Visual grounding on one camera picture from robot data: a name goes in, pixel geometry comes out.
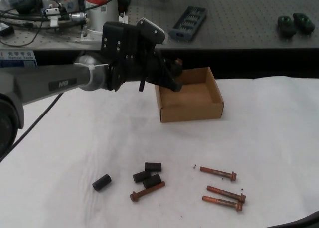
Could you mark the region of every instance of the rusty bolt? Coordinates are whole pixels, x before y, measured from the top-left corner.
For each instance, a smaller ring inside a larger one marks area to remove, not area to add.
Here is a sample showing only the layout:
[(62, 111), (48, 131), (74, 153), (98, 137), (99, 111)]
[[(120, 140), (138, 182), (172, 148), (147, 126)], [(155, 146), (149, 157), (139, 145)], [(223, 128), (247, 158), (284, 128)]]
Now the rusty bolt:
[(148, 193), (151, 193), (151, 192), (153, 192), (153, 191), (156, 191), (157, 189), (162, 188), (162, 187), (164, 187), (165, 185), (166, 185), (165, 182), (161, 182), (161, 183), (159, 183), (159, 184), (156, 185), (156, 186), (153, 186), (153, 187), (144, 189), (144, 190), (142, 190), (142, 191), (140, 191), (140, 192), (137, 192), (137, 193), (136, 193), (136, 192), (132, 192), (132, 194), (130, 195), (131, 200), (132, 200), (132, 202), (137, 202), (140, 197), (142, 197), (142, 196), (144, 196), (144, 195), (146, 195), (146, 194), (148, 194)]
[(234, 193), (231, 193), (231, 192), (227, 192), (227, 191), (224, 191), (224, 190), (220, 190), (218, 188), (211, 187), (211, 186), (207, 186), (207, 189), (210, 192), (218, 193), (218, 194), (224, 195), (226, 197), (233, 198), (233, 199), (238, 200), (238, 201), (240, 201), (242, 203), (245, 203), (245, 200), (246, 200), (246, 196), (243, 195), (243, 194), (237, 195), (237, 194), (234, 194)]
[(222, 177), (227, 177), (231, 181), (236, 181), (237, 174), (234, 173), (234, 172), (227, 173), (227, 172), (222, 172), (222, 171), (210, 169), (210, 168), (207, 168), (207, 167), (200, 167), (199, 170), (202, 171), (202, 172), (208, 172), (208, 173), (211, 173), (211, 174), (214, 174), (214, 175), (218, 175), (218, 176), (222, 176)]
[(226, 200), (217, 199), (217, 198), (213, 198), (213, 197), (207, 197), (207, 196), (203, 196), (203, 201), (216, 203), (216, 204), (220, 204), (223, 206), (233, 207), (238, 212), (243, 209), (243, 204), (241, 202), (237, 202), (237, 203), (236, 202), (229, 202)]

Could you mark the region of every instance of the black cylindrical part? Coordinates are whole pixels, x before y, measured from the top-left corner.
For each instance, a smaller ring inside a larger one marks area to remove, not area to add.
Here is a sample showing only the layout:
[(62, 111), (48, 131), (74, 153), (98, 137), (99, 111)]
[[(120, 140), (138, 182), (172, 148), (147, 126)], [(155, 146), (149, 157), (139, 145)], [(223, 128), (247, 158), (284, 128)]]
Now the black cylindrical part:
[(108, 185), (112, 181), (111, 177), (106, 174), (103, 177), (101, 177), (99, 180), (94, 182), (92, 186), (94, 187), (95, 191), (100, 191), (102, 188), (104, 188), (106, 185)]
[(146, 162), (145, 163), (145, 171), (160, 172), (161, 171), (161, 163), (159, 163), (159, 162)]
[(134, 179), (135, 183), (144, 181), (145, 179), (150, 178), (150, 177), (151, 177), (151, 172), (148, 172), (148, 171), (139, 172), (139, 173), (133, 175), (133, 179)]
[(143, 181), (143, 185), (145, 188), (153, 187), (159, 183), (161, 183), (159, 174), (153, 175), (150, 178)]

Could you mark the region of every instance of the white cable clip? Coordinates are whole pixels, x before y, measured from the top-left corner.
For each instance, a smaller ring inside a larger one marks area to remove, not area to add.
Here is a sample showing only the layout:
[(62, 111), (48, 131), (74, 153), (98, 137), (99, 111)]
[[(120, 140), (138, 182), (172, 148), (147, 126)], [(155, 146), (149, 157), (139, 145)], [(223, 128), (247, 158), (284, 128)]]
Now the white cable clip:
[(88, 68), (89, 68), (89, 71), (90, 71), (90, 81), (88, 82), (88, 85), (91, 84), (91, 82), (92, 82), (92, 80), (93, 80), (93, 71), (95, 70), (95, 67), (108, 66), (108, 64), (101, 64), (101, 65), (93, 65), (93, 64), (90, 64), (90, 65), (86, 65), (86, 64), (82, 64), (82, 63), (74, 63), (73, 65), (82, 65), (82, 66), (85, 66), (85, 67), (88, 67)]
[(60, 14), (59, 8), (48, 8), (47, 10), (45, 10), (45, 12), (46, 12), (46, 15), (48, 16), (48, 19), (50, 20), (50, 26), (58, 27), (59, 18), (61, 18), (61, 16), (55, 15), (55, 14)]

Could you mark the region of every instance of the cardboard box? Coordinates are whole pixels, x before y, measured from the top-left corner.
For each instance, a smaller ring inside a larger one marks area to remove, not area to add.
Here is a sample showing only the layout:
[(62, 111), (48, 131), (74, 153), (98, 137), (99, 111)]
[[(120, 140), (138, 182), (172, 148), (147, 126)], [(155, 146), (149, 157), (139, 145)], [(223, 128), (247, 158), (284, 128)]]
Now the cardboard box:
[(155, 86), (161, 122), (221, 118), (224, 100), (209, 67), (184, 70), (180, 92)]

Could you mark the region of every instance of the silver cylinder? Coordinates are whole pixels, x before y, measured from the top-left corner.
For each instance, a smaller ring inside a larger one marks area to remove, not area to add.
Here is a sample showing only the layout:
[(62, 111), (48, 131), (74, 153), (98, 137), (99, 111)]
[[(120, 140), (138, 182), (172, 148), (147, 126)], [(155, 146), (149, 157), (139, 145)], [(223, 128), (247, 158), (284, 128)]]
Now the silver cylinder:
[[(85, 7), (90, 8), (100, 5), (107, 0), (85, 0)], [(102, 34), (103, 25), (107, 21), (119, 22), (118, 0), (113, 0), (107, 5), (87, 11), (88, 31)]]

